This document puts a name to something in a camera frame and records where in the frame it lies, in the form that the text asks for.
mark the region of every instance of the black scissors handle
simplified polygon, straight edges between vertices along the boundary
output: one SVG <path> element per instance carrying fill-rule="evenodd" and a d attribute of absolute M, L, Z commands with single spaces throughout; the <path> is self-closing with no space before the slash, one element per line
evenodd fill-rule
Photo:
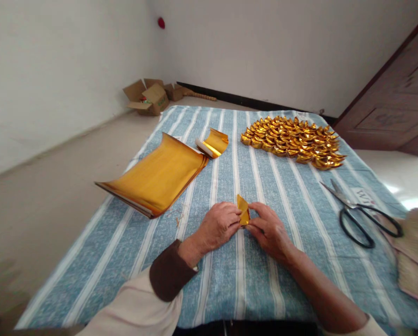
<path fill-rule="evenodd" d="M 389 234 L 390 236 L 395 237 L 395 238 L 403 237 L 404 231 L 402 230 L 402 227 L 400 226 L 400 224 L 394 218 L 385 214 L 383 211 L 378 210 L 378 209 L 376 209 L 374 207 L 371 207 L 369 205 L 357 204 L 357 206 L 358 206 L 358 209 L 360 209 L 362 213 L 364 213 L 371 221 L 373 221 L 380 229 L 385 231 L 387 234 Z M 380 215 L 385 217 L 387 220 L 389 220 L 391 222 L 391 224 L 394 225 L 394 227 L 397 230 L 397 233 L 394 233 L 394 232 L 388 230 L 387 228 L 385 228 L 383 225 L 381 225 L 379 223 L 378 220 L 376 220 L 374 217 L 372 217 L 370 214 L 368 214 L 363 208 L 378 212 Z"/>
<path fill-rule="evenodd" d="M 359 241 L 357 238 L 355 238 L 352 233 L 350 233 L 346 226 L 344 225 L 344 216 L 347 216 L 356 226 L 357 228 L 362 232 L 362 234 L 364 235 L 364 237 L 366 237 L 366 240 L 368 241 L 367 244 Z M 345 232 L 345 234 L 352 239 L 355 243 L 357 243 L 358 245 L 360 245 L 361 247 L 364 248 L 374 248 L 375 247 L 375 241 L 371 238 L 371 236 L 366 232 L 365 229 L 363 229 L 363 227 L 361 226 L 361 224 L 355 219 L 354 216 L 351 215 L 350 211 L 348 208 L 343 208 L 340 211 L 340 225 L 341 228 L 343 229 L 343 231 Z"/>

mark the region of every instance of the black baseboard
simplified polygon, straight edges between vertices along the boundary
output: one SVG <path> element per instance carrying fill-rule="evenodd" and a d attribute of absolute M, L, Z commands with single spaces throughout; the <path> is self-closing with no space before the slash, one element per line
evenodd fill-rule
<path fill-rule="evenodd" d="M 281 111 L 281 110 L 294 110 L 294 111 L 300 111 L 300 112 L 308 112 L 308 113 L 313 113 L 310 111 L 304 111 L 304 110 L 300 110 L 294 107 L 288 107 L 288 106 L 284 106 L 284 105 L 279 105 L 279 104 L 274 104 L 274 103 L 269 103 L 263 100 L 258 100 L 258 99 L 252 99 L 252 98 L 247 98 L 247 97 L 242 97 L 242 96 L 238 96 L 238 95 L 234 95 L 232 93 L 226 93 L 226 92 L 221 92 L 221 91 L 217 91 L 217 90 L 212 90 L 212 89 L 208 89 L 208 88 L 204 88 L 201 86 L 196 86 L 196 85 L 192 85 L 192 84 L 187 84 L 187 83 L 182 83 L 182 82 L 177 82 L 179 85 L 186 87 L 196 93 L 200 93 L 200 94 L 204 94 L 207 96 L 211 96 L 211 97 L 215 97 L 218 100 L 222 100 L 228 103 L 232 103 L 232 104 L 236 104 L 236 105 L 241 105 L 244 107 L 248 107 L 254 110 L 259 110 L 259 111 Z M 337 118 L 334 117 L 327 117 L 327 116 L 322 116 L 326 122 L 329 125 L 333 125 L 334 122 L 336 121 Z"/>

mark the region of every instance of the blue striped tablecloth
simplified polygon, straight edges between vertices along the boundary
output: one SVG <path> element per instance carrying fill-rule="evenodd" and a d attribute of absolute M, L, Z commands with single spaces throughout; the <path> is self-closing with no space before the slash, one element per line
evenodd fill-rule
<path fill-rule="evenodd" d="M 388 243 L 370 223 L 367 230 L 376 238 L 376 248 L 365 250 L 352 243 L 338 222 L 340 204 L 320 181 L 330 185 L 334 179 L 350 196 L 369 197 L 393 216 L 404 217 L 404 208 L 343 140 L 340 153 L 348 155 L 345 164 L 328 171 L 243 145 L 240 134 L 268 115 L 298 116 L 326 125 L 318 115 L 295 111 L 244 112 L 190 106 L 165 111 L 127 169 L 160 144 L 161 132 L 194 147 L 195 138 L 204 139 L 208 128 L 213 127 L 228 134 L 226 152 L 211 160 L 159 218 L 148 220 L 108 196 L 31 300 L 16 328 L 59 328 L 89 322 L 125 281 L 151 265 L 176 238 L 195 232 L 212 205 L 235 203 L 237 194 L 248 202 L 270 205 L 294 244 L 378 322 L 418 328 L 418 302 L 399 290 L 396 260 Z M 178 326 L 189 328 L 231 319 L 315 319 L 289 273 L 268 257 L 246 230 L 239 230 L 201 261 L 200 272 L 184 288 Z"/>

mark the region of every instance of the person's left hand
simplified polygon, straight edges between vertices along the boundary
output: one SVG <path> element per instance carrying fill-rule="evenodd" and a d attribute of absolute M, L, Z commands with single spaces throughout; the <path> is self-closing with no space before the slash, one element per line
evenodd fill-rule
<path fill-rule="evenodd" d="M 198 230 L 184 240 L 178 253 L 190 267 L 195 267 L 208 252 L 216 250 L 240 228 L 241 210 L 230 202 L 215 204 L 204 217 Z"/>

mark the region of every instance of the open cardboard box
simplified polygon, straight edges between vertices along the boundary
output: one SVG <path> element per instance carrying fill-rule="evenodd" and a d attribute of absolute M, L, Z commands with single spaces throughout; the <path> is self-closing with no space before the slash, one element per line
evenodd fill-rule
<path fill-rule="evenodd" d="M 182 86 L 179 84 L 175 84 L 175 87 L 173 88 L 173 84 L 167 84 L 163 87 L 165 89 L 165 92 L 167 93 L 168 99 L 172 101 L 178 101 L 181 100 L 184 92 L 182 90 Z"/>
<path fill-rule="evenodd" d="M 139 79 L 134 84 L 123 89 L 130 100 L 126 105 L 129 108 L 136 109 L 139 114 L 159 115 L 170 103 L 167 93 L 163 89 L 163 81 L 160 79 L 145 79 L 145 85 Z M 141 98 L 146 97 L 151 104 L 142 103 Z"/>

